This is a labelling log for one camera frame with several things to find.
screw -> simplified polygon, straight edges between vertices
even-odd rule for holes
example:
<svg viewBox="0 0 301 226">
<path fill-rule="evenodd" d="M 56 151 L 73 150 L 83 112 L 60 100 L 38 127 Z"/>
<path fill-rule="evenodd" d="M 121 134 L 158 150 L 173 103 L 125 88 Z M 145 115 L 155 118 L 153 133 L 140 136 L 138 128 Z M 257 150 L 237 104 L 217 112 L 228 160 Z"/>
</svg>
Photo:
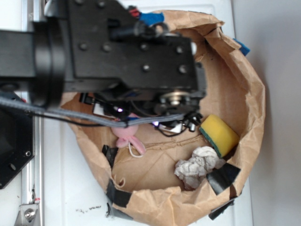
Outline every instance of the screw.
<svg viewBox="0 0 301 226">
<path fill-rule="evenodd" d="M 85 0 L 74 0 L 74 2 L 81 6 L 82 4 L 84 4 Z"/>
<path fill-rule="evenodd" d="M 150 71 L 150 66 L 149 65 L 143 65 L 142 66 L 142 70 L 144 71 L 144 72 L 149 72 Z"/>
<path fill-rule="evenodd" d="M 108 43 L 106 43 L 103 44 L 103 50 L 108 53 L 112 51 L 112 47 Z"/>
<path fill-rule="evenodd" d="M 24 216 L 27 220 L 32 220 L 34 219 L 36 215 L 36 212 L 33 209 L 28 209 L 27 211 L 25 211 Z"/>
<path fill-rule="evenodd" d="M 142 51 L 147 51 L 147 50 L 150 49 L 150 47 L 149 47 L 149 45 L 148 45 L 147 43 L 142 43 L 142 44 L 140 45 L 140 49 L 141 49 Z"/>
<path fill-rule="evenodd" d="M 85 42 L 80 43 L 79 44 L 79 49 L 83 50 L 83 51 L 86 51 L 88 49 L 87 43 L 85 43 Z"/>
<path fill-rule="evenodd" d="M 178 54 L 182 54 L 182 53 L 184 52 L 184 48 L 183 48 L 182 46 L 178 46 L 178 47 L 176 48 L 176 52 L 177 52 Z"/>
<path fill-rule="evenodd" d="M 179 66 L 179 72 L 182 73 L 182 74 L 186 74 L 187 73 L 187 66 L 186 65 Z"/>
<path fill-rule="evenodd" d="M 98 1 L 97 1 L 97 6 L 98 6 L 99 8 L 104 8 L 104 7 L 105 7 L 105 2 L 102 1 L 102 0 L 98 0 Z"/>
</svg>

paper bag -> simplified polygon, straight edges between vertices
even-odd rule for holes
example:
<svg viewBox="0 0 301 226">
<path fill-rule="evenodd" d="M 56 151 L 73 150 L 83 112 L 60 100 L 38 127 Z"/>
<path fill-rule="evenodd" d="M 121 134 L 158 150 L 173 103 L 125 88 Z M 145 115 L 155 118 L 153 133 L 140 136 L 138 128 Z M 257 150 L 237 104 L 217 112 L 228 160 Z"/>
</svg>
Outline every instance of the paper bag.
<svg viewBox="0 0 301 226">
<path fill-rule="evenodd" d="M 207 179 L 195 191 L 184 190 L 174 165 L 189 159 L 196 147 L 210 145 L 198 131 L 164 137 L 151 125 L 140 125 L 136 136 L 145 144 L 145 156 L 133 158 L 127 147 L 119 149 L 112 169 L 102 153 L 103 145 L 116 145 L 111 129 L 71 127 L 94 177 L 113 197 L 115 209 L 152 226 L 186 226 L 242 192 L 261 147 L 265 89 L 240 52 L 241 46 L 222 33 L 222 21 L 195 12 L 163 13 L 171 31 L 197 44 L 195 59 L 203 64 L 207 79 L 207 96 L 200 102 L 202 115 L 218 115 L 240 136 L 235 151 L 227 156 L 227 163 L 240 169 L 234 183 L 220 194 Z M 78 99 L 78 95 L 65 97 L 63 108 L 91 113 L 92 107 Z M 128 197 L 126 203 L 114 199 L 122 191 Z"/>
</svg>

pink toy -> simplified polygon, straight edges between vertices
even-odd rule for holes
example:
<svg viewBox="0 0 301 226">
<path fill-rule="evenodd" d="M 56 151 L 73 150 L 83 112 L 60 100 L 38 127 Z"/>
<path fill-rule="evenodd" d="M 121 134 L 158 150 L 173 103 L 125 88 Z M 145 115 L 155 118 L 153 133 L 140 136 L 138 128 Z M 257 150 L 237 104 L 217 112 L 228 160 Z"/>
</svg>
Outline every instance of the pink toy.
<svg viewBox="0 0 301 226">
<path fill-rule="evenodd" d="M 143 143 L 136 138 L 134 135 L 138 130 L 138 125 L 135 126 L 129 126 L 127 128 L 111 128 L 113 133 L 119 137 L 119 139 L 116 142 L 116 146 L 118 148 L 123 148 L 128 145 L 129 151 L 133 157 L 138 157 L 136 155 L 133 155 L 131 150 L 131 144 L 136 148 L 136 150 L 139 152 L 140 156 L 145 154 L 146 150 L 143 145 Z"/>
</svg>

cable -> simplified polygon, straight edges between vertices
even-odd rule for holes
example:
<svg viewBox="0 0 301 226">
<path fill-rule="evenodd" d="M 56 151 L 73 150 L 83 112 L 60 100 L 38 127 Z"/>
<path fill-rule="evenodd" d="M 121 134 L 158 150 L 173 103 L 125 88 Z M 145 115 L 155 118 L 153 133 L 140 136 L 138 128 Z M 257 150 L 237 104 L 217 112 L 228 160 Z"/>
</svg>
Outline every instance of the cable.
<svg viewBox="0 0 301 226">
<path fill-rule="evenodd" d="M 117 122 L 117 121 L 110 121 L 107 119 L 103 119 L 94 115 L 65 110 L 65 109 L 46 110 L 43 107 L 26 104 L 20 101 L 13 101 L 4 97 L 0 97 L 0 105 L 4 107 L 15 108 L 15 109 L 38 113 L 38 114 L 50 113 L 59 116 L 66 116 L 69 118 L 78 118 L 82 120 L 91 121 L 100 125 L 104 125 L 107 127 L 119 127 L 119 128 L 126 128 L 127 126 L 152 123 L 154 121 L 165 122 L 165 121 L 181 120 L 184 117 L 184 114 L 173 114 L 169 116 L 141 118 L 141 119 L 131 120 L 128 122 L 123 122 L 123 121 Z"/>
<path fill-rule="evenodd" d="M 157 115 L 153 115 L 153 114 L 148 114 L 146 112 L 144 112 L 143 110 L 141 110 L 139 107 L 137 107 L 137 105 L 133 102 L 133 100 L 130 101 L 131 105 L 134 107 L 134 109 L 136 109 L 138 112 L 140 112 L 141 114 L 144 114 L 145 116 L 149 116 L 149 117 L 155 117 Z"/>
<path fill-rule="evenodd" d="M 135 155 L 135 154 L 132 152 L 131 142 L 128 142 L 128 150 L 130 151 L 131 156 L 133 156 L 134 158 L 142 158 L 142 157 L 143 157 L 143 155 Z"/>
<path fill-rule="evenodd" d="M 175 137 L 175 136 L 178 136 L 178 135 L 182 134 L 183 132 L 185 132 L 186 129 L 187 129 L 187 127 L 186 127 L 185 129 L 183 129 L 180 133 L 177 133 L 177 134 L 171 134 L 171 135 L 164 133 L 164 132 L 163 132 L 161 129 L 159 129 L 158 127 L 155 127 L 155 129 L 158 130 L 158 131 L 159 131 L 161 134 L 163 134 L 165 137 Z"/>
<path fill-rule="evenodd" d="M 73 121 L 73 120 L 69 120 L 69 119 L 64 119 L 64 118 L 54 117 L 54 116 L 44 115 L 44 114 L 29 113 L 29 115 L 37 116 L 37 117 L 41 117 L 41 118 L 47 118 L 47 119 L 63 121 L 63 122 L 66 122 L 66 123 L 70 123 L 70 124 L 74 124 L 74 125 L 82 126 L 82 127 L 102 127 L 103 126 L 103 125 L 100 125 L 100 124 L 81 123 L 81 122 L 77 122 L 77 121 Z"/>
</svg>

black wire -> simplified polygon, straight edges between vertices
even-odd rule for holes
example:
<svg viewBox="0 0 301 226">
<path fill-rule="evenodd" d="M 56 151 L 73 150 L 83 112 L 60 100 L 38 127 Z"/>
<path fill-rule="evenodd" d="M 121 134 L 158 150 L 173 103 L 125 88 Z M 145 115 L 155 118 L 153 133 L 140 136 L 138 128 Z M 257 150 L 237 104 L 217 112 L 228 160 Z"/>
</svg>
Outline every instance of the black wire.
<svg viewBox="0 0 301 226">
<path fill-rule="evenodd" d="M 73 120 L 69 120 L 69 119 L 64 119 L 64 118 L 49 116 L 49 115 L 43 115 L 43 114 L 37 114 L 37 113 L 32 113 L 32 112 L 30 112 L 29 115 L 37 116 L 37 117 L 41 117 L 41 118 L 47 118 L 47 119 L 54 119 L 54 120 L 63 121 L 63 122 L 67 122 L 70 124 L 74 124 L 77 126 L 83 126 L 83 127 L 101 127 L 101 126 L 103 126 L 101 124 L 81 123 L 81 122 L 77 122 L 77 121 L 73 121 Z"/>
<path fill-rule="evenodd" d="M 161 129 L 159 129 L 159 127 L 155 127 L 156 130 L 158 130 L 161 134 L 163 134 L 165 137 L 175 137 L 175 136 L 178 136 L 180 134 L 182 134 L 183 132 L 185 132 L 185 130 L 187 129 L 187 127 L 185 129 L 183 129 L 180 133 L 177 133 L 177 134 L 166 134 L 164 133 Z"/>
<path fill-rule="evenodd" d="M 141 114 L 144 114 L 145 116 L 148 116 L 148 117 L 158 116 L 157 114 L 148 114 L 148 113 L 144 112 L 142 109 L 140 109 L 139 107 L 137 107 L 137 105 L 132 100 L 130 101 L 130 103 L 134 107 L 134 109 L 136 109 Z"/>
</svg>

